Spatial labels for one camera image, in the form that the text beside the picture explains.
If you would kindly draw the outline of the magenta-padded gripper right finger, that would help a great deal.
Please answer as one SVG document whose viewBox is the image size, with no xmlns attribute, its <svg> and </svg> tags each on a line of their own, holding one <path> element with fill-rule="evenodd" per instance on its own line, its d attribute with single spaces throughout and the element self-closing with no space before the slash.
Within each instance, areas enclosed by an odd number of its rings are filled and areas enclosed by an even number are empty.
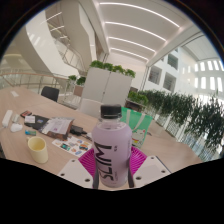
<svg viewBox="0 0 224 224">
<path fill-rule="evenodd" d="M 131 148 L 128 172 L 130 188 L 143 187 L 170 174 L 171 171 L 157 156 L 147 156 L 138 148 Z"/>
</svg>

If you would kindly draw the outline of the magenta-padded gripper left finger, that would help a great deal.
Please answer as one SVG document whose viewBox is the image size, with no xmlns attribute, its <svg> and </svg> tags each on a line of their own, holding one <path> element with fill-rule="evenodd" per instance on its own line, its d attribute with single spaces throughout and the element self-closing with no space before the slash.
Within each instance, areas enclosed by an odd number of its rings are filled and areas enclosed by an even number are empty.
<svg viewBox="0 0 224 224">
<path fill-rule="evenodd" d="M 58 176 L 81 187 L 97 189 L 99 187 L 99 174 L 94 150 L 88 150 L 79 159 L 69 160 L 58 173 Z"/>
</svg>

